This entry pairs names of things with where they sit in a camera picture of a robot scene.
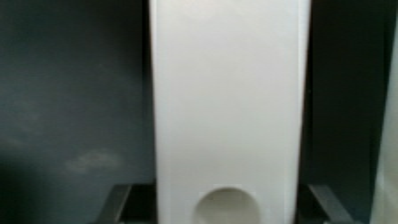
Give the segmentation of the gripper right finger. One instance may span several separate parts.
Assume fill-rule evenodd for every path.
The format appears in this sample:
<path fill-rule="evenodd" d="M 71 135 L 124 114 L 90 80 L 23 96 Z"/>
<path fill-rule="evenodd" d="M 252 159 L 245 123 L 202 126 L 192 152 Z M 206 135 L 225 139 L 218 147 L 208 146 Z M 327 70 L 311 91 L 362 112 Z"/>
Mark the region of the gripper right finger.
<path fill-rule="evenodd" d="M 355 224 L 327 185 L 298 187 L 298 224 Z"/>

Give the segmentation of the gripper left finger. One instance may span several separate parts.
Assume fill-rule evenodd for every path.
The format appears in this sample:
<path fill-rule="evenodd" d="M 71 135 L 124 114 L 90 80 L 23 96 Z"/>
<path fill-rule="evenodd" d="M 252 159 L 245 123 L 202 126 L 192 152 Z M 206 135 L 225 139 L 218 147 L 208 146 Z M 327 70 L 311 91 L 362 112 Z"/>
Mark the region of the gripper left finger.
<path fill-rule="evenodd" d="M 112 187 L 96 224 L 158 224 L 154 184 L 119 184 Z"/>

